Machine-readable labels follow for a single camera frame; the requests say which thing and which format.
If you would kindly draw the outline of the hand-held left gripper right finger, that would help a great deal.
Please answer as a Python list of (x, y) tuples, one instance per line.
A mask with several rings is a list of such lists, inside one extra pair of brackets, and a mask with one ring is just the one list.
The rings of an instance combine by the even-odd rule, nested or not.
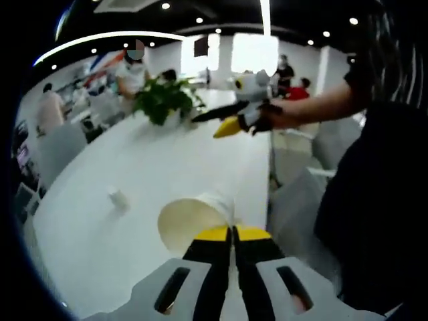
[(285, 257), (267, 231), (236, 225), (233, 241), (249, 320), (384, 320), (340, 301), (329, 280)]

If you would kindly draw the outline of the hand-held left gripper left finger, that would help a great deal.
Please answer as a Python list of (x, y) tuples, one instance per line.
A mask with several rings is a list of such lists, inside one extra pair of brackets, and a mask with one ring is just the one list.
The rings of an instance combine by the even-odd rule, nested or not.
[(218, 320), (228, 287), (232, 232), (206, 229), (182, 258), (172, 258), (139, 281), (129, 301), (87, 320)]

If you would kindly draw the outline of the person's right hand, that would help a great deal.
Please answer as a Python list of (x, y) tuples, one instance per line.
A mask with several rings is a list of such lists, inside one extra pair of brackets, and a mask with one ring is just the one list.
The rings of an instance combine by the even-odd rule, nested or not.
[(292, 119), (279, 106), (265, 102), (257, 107), (256, 110), (259, 112), (259, 117), (253, 124), (252, 136), (260, 132), (269, 132), (273, 129), (291, 128), (294, 125)]

